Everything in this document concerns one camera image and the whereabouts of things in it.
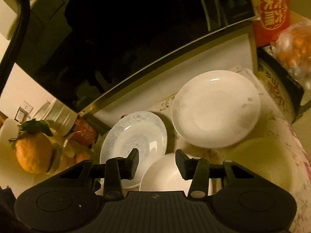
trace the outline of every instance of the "white plate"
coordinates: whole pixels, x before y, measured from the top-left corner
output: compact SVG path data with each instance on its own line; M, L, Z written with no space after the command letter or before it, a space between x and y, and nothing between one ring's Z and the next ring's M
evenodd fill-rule
M110 158L127 157L133 148L139 150L139 164L134 179L122 180L125 189L138 186L147 169L166 151L167 132L162 120L151 112L135 112L121 119L106 137L100 163Z
M140 191L188 191L192 180L184 180L175 163L175 153L164 155L155 162L145 173L140 183ZM208 195L212 195L212 183L210 179Z
M172 122L180 136L203 148L221 148L245 138L260 114L255 86L225 70L200 74L177 93Z

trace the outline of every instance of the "green leaves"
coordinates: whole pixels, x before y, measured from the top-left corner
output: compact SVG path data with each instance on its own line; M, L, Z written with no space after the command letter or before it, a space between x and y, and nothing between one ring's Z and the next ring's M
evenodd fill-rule
M31 134L44 133L49 137L53 136L48 123L44 120L36 121L35 119L32 119L23 123L22 125L19 125L19 135L25 131Z
M15 150L15 145L16 145L17 140L18 140L18 138L11 138L11 139L9 139L9 142L11 144L11 148L13 150Z

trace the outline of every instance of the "black hose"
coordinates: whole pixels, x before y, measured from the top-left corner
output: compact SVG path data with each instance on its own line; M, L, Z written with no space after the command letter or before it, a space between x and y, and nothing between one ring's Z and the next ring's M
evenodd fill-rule
M0 62L0 95L3 92L4 86L21 49L30 16L29 0L15 0L15 2L17 3L16 29Z

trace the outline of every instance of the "black microwave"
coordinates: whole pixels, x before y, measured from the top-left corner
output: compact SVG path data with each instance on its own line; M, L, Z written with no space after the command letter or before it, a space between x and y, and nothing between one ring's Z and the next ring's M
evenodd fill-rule
M253 17L251 0L36 0L17 64L79 112L163 57Z

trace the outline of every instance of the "plastic bag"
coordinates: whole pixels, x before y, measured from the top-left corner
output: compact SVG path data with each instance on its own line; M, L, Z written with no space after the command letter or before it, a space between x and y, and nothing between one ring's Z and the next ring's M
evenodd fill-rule
M311 21L295 23L275 35L271 49L288 73L311 91Z

